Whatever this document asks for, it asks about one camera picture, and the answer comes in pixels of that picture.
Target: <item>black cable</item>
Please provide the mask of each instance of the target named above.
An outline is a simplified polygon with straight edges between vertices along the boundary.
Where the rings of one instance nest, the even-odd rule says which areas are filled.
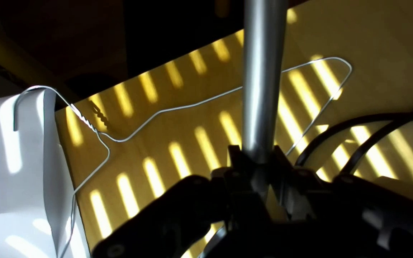
[[[372,147],[378,140],[381,140],[390,131],[401,127],[403,124],[408,121],[411,121],[411,118],[405,115],[403,118],[391,120],[390,123],[387,123],[385,125],[374,131],[359,147],[355,148],[355,151],[349,156],[348,161],[338,171],[338,176],[352,174],[361,157],[368,151],[370,147]]]
[[[378,113],[378,114],[365,114],[354,118],[344,120],[328,127],[325,131],[318,134],[315,138],[309,141],[309,144],[302,150],[302,153],[296,157],[295,166],[304,166],[311,153],[327,138],[332,137],[335,133],[345,130],[348,127],[362,124],[362,123],[372,123],[381,120],[394,120],[405,115],[408,113]]]
[[[309,154],[327,138],[334,135],[335,133],[345,130],[348,127],[361,124],[361,123],[371,123],[371,121],[380,121],[380,120],[391,120],[377,131],[374,131],[348,158],[345,166],[339,170],[339,176],[352,174],[354,168],[357,167],[359,158],[367,153],[367,150],[374,145],[378,140],[381,140],[384,135],[391,133],[392,130],[401,127],[403,124],[407,124],[408,121],[413,121],[413,111],[408,113],[378,113],[378,114],[365,114],[355,118],[349,118],[345,121],[341,121],[338,124],[331,125],[324,133],[318,134],[314,140],[309,141],[309,144],[304,148],[304,151],[298,156],[295,160],[295,166],[304,166],[304,163],[308,160]]]

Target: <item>metal pole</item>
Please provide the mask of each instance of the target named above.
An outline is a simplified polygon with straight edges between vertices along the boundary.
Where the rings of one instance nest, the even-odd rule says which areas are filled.
[[[286,0],[245,1],[242,150],[259,166],[252,187],[266,194],[265,163],[273,147]]]

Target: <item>dark machinery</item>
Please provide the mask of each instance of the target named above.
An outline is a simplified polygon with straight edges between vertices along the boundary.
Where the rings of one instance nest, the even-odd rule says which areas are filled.
[[[413,111],[332,125],[295,167],[272,144],[285,9],[283,0],[245,1],[243,141],[242,148],[229,145],[230,167],[213,170],[210,178],[182,178],[101,240],[93,258],[177,258],[218,220],[223,227],[206,244],[205,258],[413,258],[413,201],[351,174],[357,158],[413,120]],[[331,183],[301,167],[335,130],[371,120],[391,121]],[[269,186],[288,216],[283,223],[272,221],[263,204]]]

